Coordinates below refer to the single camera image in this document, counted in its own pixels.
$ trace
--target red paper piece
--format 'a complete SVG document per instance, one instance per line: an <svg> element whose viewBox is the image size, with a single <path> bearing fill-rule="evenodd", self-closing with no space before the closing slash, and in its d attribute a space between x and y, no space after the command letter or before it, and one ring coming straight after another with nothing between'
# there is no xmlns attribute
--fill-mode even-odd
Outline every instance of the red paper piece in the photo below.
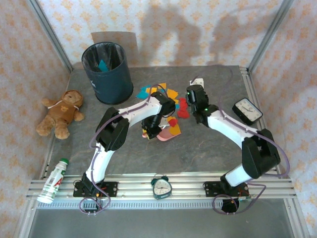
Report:
<svg viewBox="0 0 317 238"><path fill-rule="evenodd" d="M169 121L168 121L168 124L169 124L170 126L172 126L172 127L176 126L176 124L177 124L177 119L171 119L171 120L169 120Z"/></svg>
<svg viewBox="0 0 317 238"><path fill-rule="evenodd" d="M179 101L180 101L179 103L180 111L184 111L186 108L188 108L185 98L180 98Z"/></svg>
<svg viewBox="0 0 317 238"><path fill-rule="evenodd" d="M190 117L188 111L181 111L181 110L179 110L179 111L177 112L177 115L178 115L179 118L184 118L184 119Z"/></svg>

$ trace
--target blue paper piece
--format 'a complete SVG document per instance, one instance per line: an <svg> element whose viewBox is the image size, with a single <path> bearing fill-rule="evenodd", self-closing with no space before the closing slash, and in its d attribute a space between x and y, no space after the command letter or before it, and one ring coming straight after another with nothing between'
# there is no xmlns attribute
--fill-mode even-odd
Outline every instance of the blue paper piece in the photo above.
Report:
<svg viewBox="0 0 317 238"><path fill-rule="evenodd" d="M145 91L141 91L137 96L137 98L140 98L140 99L146 99L147 97L149 96L149 94Z"/></svg>
<svg viewBox="0 0 317 238"><path fill-rule="evenodd" d="M147 86L145 86L145 87L142 87L141 88L141 91L145 91L147 88L150 88L151 87L151 85L147 85Z"/></svg>
<svg viewBox="0 0 317 238"><path fill-rule="evenodd" d="M101 60L99 62L98 68L101 70L101 72L108 72L109 71L106 63L103 60Z"/></svg>

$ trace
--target dark blue trash can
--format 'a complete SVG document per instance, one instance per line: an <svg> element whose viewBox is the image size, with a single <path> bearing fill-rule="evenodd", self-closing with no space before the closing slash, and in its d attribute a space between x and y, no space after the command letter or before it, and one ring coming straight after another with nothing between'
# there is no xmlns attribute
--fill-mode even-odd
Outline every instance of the dark blue trash can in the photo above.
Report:
<svg viewBox="0 0 317 238"><path fill-rule="evenodd" d="M84 51L81 60L100 102L115 105L132 95L133 84L122 46L113 42L96 43Z"/></svg>

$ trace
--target clock face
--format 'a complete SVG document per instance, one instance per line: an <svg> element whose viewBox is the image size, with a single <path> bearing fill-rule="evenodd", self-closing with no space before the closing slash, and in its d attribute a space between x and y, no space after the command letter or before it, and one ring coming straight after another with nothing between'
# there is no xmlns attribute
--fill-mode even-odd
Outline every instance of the clock face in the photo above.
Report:
<svg viewBox="0 0 317 238"><path fill-rule="evenodd" d="M255 121L262 117L262 112L246 98L237 102L235 105L250 121Z"/></svg>
<svg viewBox="0 0 317 238"><path fill-rule="evenodd" d="M156 195L163 195L172 190L170 184L164 180L164 179L159 179L154 185L154 193Z"/></svg>

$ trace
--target bottle cap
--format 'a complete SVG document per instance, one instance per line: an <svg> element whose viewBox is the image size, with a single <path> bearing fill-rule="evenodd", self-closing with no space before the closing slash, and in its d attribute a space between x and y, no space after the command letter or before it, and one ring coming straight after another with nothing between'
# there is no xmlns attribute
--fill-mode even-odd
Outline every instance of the bottle cap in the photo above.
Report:
<svg viewBox="0 0 317 238"><path fill-rule="evenodd" d="M66 159L66 158L61 158L61 160L60 161L62 161L62 162L64 162L64 163L66 163L67 165L69 164L69 160L68 159Z"/></svg>

